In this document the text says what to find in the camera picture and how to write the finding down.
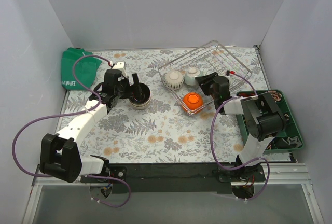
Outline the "pale green ribbed bowl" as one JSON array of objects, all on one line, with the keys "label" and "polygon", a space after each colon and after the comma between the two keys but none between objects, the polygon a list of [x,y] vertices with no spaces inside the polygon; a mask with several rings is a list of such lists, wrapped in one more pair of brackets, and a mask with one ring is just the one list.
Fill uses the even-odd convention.
[{"label": "pale green ribbed bowl", "polygon": [[188,86],[195,86],[197,84],[196,77],[203,76],[203,72],[201,72],[196,67],[190,67],[184,77],[184,83]]}]

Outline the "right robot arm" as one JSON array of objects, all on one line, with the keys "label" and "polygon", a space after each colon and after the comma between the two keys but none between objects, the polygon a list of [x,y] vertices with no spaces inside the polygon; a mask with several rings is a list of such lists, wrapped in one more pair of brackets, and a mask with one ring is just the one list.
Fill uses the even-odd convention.
[{"label": "right robot arm", "polygon": [[[220,168],[219,173],[246,181],[259,172],[261,161],[266,161],[263,157],[264,151],[276,135],[286,128],[286,120],[268,92],[258,94],[256,90],[253,90],[253,96],[232,97],[229,91],[229,76],[237,76],[245,82],[249,82],[234,71],[226,71],[226,76],[213,72],[206,76],[198,76],[195,81],[203,93],[214,100],[216,113],[211,124],[210,147],[212,156]],[[248,130],[245,145],[237,155],[233,167],[222,165],[215,154],[213,131],[219,114],[242,115]]]}]

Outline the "white bowl with dark stripes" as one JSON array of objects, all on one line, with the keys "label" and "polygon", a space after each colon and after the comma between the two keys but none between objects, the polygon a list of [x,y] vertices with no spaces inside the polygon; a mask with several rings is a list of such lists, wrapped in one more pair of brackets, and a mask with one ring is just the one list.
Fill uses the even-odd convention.
[{"label": "white bowl with dark stripes", "polygon": [[178,90],[184,84],[184,77],[179,71],[172,70],[165,74],[164,81],[166,87],[173,90]]}]

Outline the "orange bowl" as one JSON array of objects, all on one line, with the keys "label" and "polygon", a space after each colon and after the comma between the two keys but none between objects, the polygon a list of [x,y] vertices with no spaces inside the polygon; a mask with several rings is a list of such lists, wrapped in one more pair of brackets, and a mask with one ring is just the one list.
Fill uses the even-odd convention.
[{"label": "orange bowl", "polygon": [[204,101],[201,95],[194,93],[194,92],[190,92],[187,93],[184,97],[183,97],[183,102],[184,104],[190,109],[190,110],[195,110],[195,114],[199,113],[202,111],[202,109],[197,110],[198,108],[200,108],[201,106],[203,106]]}]

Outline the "olive bowl with drawing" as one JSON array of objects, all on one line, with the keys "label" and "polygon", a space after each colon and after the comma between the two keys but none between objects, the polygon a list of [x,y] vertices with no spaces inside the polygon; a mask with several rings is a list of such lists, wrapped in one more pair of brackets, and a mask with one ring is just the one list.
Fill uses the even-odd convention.
[{"label": "olive bowl with drawing", "polygon": [[130,89],[131,96],[129,97],[129,102],[133,106],[141,107],[149,102],[151,92],[146,84],[139,82],[136,85],[132,85]]}]

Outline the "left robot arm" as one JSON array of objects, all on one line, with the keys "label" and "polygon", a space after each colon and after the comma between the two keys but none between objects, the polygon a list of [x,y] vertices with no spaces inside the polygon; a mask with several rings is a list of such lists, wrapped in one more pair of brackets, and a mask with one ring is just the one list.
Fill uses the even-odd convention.
[{"label": "left robot arm", "polygon": [[110,178],[109,160],[97,155],[81,156],[79,146],[92,128],[116,106],[128,99],[134,107],[144,109],[150,102],[149,87],[133,74],[133,84],[118,69],[108,69],[104,81],[93,90],[83,114],[76,116],[56,134],[46,134],[41,142],[40,171],[68,183],[79,176],[92,175],[98,182]]}]

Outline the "beige plain bowl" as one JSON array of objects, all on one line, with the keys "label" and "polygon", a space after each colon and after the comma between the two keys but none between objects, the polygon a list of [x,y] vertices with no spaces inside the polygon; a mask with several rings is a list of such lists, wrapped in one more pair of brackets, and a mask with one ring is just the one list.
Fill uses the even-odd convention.
[{"label": "beige plain bowl", "polygon": [[146,101],[144,103],[137,103],[137,102],[132,102],[132,101],[129,101],[129,103],[131,104],[131,106],[135,110],[144,110],[144,109],[146,109],[150,105],[150,100],[148,100],[148,101]]}]

